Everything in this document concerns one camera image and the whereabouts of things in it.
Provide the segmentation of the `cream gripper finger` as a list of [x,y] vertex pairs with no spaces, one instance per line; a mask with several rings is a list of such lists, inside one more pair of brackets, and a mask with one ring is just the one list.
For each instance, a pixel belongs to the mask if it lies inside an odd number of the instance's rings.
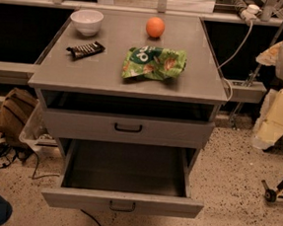
[[282,42],[276,42],[267,50],[263,51],[259,56],[256,57],[256,62],[261,65],[274,66],[278,59],[278,51],[282,46]]
[[254,148],[267,150],[283,136],[283,89],[271,89],[260,108],[251,144]]

